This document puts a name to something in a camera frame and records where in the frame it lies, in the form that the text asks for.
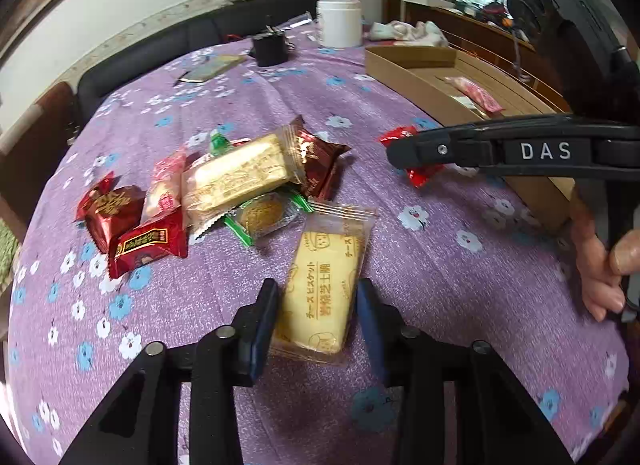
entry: floral tablecloth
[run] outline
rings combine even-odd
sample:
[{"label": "floral tablecloth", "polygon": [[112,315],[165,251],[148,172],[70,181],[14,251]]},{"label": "floral tablecloth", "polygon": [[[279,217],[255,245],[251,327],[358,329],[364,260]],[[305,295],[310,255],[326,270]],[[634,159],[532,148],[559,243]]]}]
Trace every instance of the floral tablecloth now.
[{"label": "floral tablecloth", "polygon": [[[299,28],[280,66],[248,61],[205,84],[175,79],[206,48],[114,92],[47,183],[20,256],[10,320],[9,377],[18,428],[36,465],[55,464],[142,347],[197,341],[253,302],[265,277],[284,283],[298,222],[261,251],[225,228],[190,239],[187,259],[167,257],[111,281],[106,260],[73,222],[87,185],[113,170],[145,189],[153,164],[181,145],[205,152],[217,127],[255,138],[302,114],[325,140],[346,143],[336,201],[377,207],[363,275],[404,319],[437,339],[488,340],[539,403],[574,457],[598,434],[627,387],[628,358],[611,322],[573,299],[571,247],[549,238],[502,180],[452,166],[415,190],[376,138],[403,124],[437,125],[366,76],[362,48],[319,48]],[[237,389],[244,460],[252,465],[389,463],[399,396],[370,371],[354,327],[343,368],[268,360],[253,389]],[[180,463],[188,463],[189,389],[182,395]]]}]

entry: green wrapped snack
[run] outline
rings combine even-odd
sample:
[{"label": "green wrapped snack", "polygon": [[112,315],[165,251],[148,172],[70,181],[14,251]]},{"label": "green wrapped snack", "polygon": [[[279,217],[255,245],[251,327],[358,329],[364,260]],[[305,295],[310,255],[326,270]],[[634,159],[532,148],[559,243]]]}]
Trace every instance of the green wrapped snack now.
[{"label": "green wrapped snack", "polygon": [[228,141],[221,132],[219,132],[217,129],[211,131],[209,152],[213,156],[221,156],[232,148],[233,145],[231,145],[231,142]]},{"label": "green wrapped snack", "polygon": [[289,225],[300,211],[313,212],[306,198],[291,188],[280,188],[243,203],[225,215],[231,228],[246,247],[256,239]]}]

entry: black leather couch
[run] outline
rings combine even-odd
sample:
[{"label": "black leather couch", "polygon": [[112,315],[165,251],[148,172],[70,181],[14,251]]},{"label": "black leather couch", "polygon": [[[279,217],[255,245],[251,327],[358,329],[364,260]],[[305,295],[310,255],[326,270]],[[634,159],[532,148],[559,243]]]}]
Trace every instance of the black leather couch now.
[{"label": "black leather couch", "polygon": [[255,35],[268,21],[275,25],[305,12],[316,16],[316,0],[240,0],[129,46],[89,69],[78,82],[81,127],[111,92],[176,57],[228,42],[230,35]]}]

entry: yellow biscuit wrapper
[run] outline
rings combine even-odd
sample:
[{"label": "yellow biscuit wrapper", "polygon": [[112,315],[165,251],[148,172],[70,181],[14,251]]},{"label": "yellow biscuit wrapper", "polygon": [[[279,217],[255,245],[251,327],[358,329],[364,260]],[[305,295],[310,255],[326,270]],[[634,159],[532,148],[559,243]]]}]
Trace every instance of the yellow biscuit wrapper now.
[{"label": "yellow biscuit wrapper", "polygon": [[305,170],[295,131],[285,125],[184,172],[182,206],[193,233],[203,234],[234,207],[286,182],[302,183]]},{"label": "yellow biscuit wrapper", "polygon": [[354,290],[376,213],[310,202],[272,340],[275,353],[339,363]]}]

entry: brown chair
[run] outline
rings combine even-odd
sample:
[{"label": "brown chair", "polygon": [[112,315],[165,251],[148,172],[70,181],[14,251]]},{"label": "brown chair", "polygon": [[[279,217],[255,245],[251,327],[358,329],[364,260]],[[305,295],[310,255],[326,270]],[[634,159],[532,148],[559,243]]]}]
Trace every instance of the brown chair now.
[{"label": "brown chair", "polygon": [[0,134],[0,218],[24,241],[47,181],[68,149],[76,96],[66,82],[53,86]]}]

